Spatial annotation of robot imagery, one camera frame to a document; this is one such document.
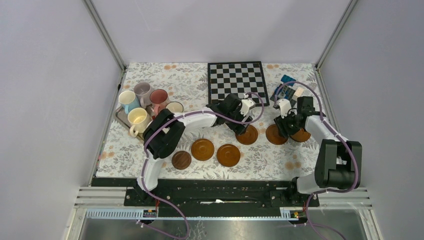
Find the brown wooden coaster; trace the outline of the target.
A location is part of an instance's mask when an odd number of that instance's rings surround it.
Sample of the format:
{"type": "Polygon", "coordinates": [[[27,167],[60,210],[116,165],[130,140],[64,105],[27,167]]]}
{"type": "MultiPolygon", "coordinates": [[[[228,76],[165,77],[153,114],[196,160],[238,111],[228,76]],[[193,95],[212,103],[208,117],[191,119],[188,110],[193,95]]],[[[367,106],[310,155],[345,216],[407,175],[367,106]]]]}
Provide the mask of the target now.
{"type": "Polygon", "coordinates": [[[235,135],[235,137],[240,144],[252,145],[258,139],[258,130],[253,125],[249,125],[245,133],[235,135]]]}
{"type": "Polygon", "coordinates": [[[214,155],[215,147],[209,139],[200,138],[193,142],[190,150],[196,160],[207,161],[214,155]]]}
{"type": "Polygon", "coordinates": [[[268,126],[265,135],[267,140],[274,145],[283,145],[288,141],[288,138],[280,136],[279,129],[276,124],[268,126]]]}
{"type": "Polygon", "coordinates": [[[298,132],[296,132],[293,135],[290,135],[289,137],[295,142],[303,143],[310,139],[311,134],[307,132],[306,130],[304,130],[303,128],[301,128],[298,132]]]}
{"type": "Polygon", "coordinates": [[[224,167],[236,166],[240,159],[240,150],[232,144],[224,144],[220,146],[216,153],[217,161],[224,167]]]}

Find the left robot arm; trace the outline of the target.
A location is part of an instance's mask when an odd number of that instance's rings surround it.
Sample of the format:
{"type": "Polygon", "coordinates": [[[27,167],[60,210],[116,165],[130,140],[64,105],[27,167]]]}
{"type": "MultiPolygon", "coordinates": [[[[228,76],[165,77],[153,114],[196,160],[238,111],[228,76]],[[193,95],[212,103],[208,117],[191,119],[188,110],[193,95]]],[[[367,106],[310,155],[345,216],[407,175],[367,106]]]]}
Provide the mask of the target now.
{"type": "Polygon", "coordinates": [[[249,124],[255,122],[250,116],[255,106],[248,93],[242,98],[231,93],[224,100],[208,104],[200,110],[183,113],[162,110],[142,134],[146,160],[137,178],[140,188],[136,192],[136,199],[144,206],[154,202],[153,189],[158,185],[162,163],[175,151],[185,131],[227,125],[236,135],[242,135],[249,124]]]}

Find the cream yellow mug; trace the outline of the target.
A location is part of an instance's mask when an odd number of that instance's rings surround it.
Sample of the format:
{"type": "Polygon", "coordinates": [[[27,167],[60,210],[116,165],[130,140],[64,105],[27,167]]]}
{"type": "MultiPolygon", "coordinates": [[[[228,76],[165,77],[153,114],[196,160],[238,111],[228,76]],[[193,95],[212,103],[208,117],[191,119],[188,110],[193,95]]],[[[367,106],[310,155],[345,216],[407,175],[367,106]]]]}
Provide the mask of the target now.
{"type": "Polygon", "coordinates": [[[129,134],[135,138],[138,134],[145,132],[152,117],[144,108],[138,107],[129,112],[127,120],[130,123],[129,134]]]}

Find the dark walnut coaster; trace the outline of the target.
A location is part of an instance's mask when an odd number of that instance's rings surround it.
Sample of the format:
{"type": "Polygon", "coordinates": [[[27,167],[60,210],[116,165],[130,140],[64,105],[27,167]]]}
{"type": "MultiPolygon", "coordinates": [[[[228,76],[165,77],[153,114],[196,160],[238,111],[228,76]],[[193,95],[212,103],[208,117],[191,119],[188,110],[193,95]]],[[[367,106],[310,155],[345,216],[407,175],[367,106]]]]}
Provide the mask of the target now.
{"type": "Polygon", "coordinates": [[[188,168],[191,162],[192,162],[191,155],[184,150],[176,152],[171,158],[171,163],[173,167],[177,170],[184,170],[188,168]]]}

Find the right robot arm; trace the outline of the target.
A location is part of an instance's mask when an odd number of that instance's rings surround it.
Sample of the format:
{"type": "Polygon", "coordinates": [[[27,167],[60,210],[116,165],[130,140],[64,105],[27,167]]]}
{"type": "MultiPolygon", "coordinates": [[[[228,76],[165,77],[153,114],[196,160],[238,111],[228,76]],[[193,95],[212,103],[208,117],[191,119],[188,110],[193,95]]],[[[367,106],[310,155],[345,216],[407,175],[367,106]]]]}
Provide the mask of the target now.
{"type": "Polygon", "coordinates": [[[286,193],[291,205],[301,205],[307,194],[346,193],[358,187],[362,145],[337,132],[323,112],[315,109],[313,97],[299,97],[295,111],[285,98],[277,100],[274,107],[280,111],[274,119],[280,137],[288,138],[303,130],[319,143],[313,173],[295,178],[295,187],[286,193]]]}

